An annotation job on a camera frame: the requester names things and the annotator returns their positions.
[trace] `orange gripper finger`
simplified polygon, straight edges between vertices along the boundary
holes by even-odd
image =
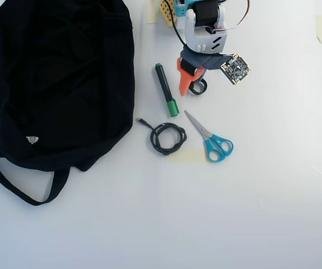
[[[191,75],[190,73],[188,73],[186,70],[184,70],[181,67],[181,60],[182,57],[179,57],[177,60],[177,70],[181,73],[181,80],[179,83],[179,92],[181,93],[181,96],[186,95],[189,86],[191,84],[192,81],[196,81],[197,79],[199,79],[203,72],[204,72],[204,67],[200,67],[197,68],[196,72],[194,75]]]

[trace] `yellow perforated block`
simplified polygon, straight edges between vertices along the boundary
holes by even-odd
[[[174,23],[176,23],[177,17],[176,17],[176,14],[174,13],[173,0],[168,0],[168,3],[171,6]],[[169,10],[168,5],[166,4],[166,2],[164,0],[162,0],[162,2],[160,3],[160,13],[161,13],[162,17],[165,19],[166,25],[168,27],[172,27],[172,19],[171,19],[170,10]]]

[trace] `blue scissors handle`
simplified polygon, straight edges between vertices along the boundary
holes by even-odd
[[[212,140],[211,139],[206,139],[204,140],[204,143],[206,144],[206,148],[207,148],[207,156],[208,159],[212,162],[212,163],[219,163],[220,161],[224,160],[226,158],[226,155],[224,155],[223,151],[217,149]],[[212,159],[211,157],[211,153],[214,152],[216,153],[218,159]]]
[[[222,137],[219,137],[219,136],[216,136],[215,134],[212,135],[211,140],[213,140],[218,145],[218,147],[223,151],[223,154],[225,156],[228,157],[229,155],[232,154],[233,148],[234,148],[232,141],[222,138]],[[224,144],[226,144],[228,146],[227,150],[224,148]]]

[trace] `white label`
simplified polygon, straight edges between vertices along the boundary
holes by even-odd
[[[27,136],[26,138],[27,138],[27,140],[29,140],[30,144],[32,144],[32,145],[35,144],[39,140],[39,138],[37,136]]]

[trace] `scissor blade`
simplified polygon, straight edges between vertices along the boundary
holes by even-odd
[[[195,128],[198,129],[198,131],[201,133],[202,136],[206,136],[206,137],[212,136],[212,134],[208,132],[208,130],[205,129],[203,125],[201,125],[199,121],[197,121],[187,110],[185,110],[184,113],[187,115],[189,120],[193,123]]]

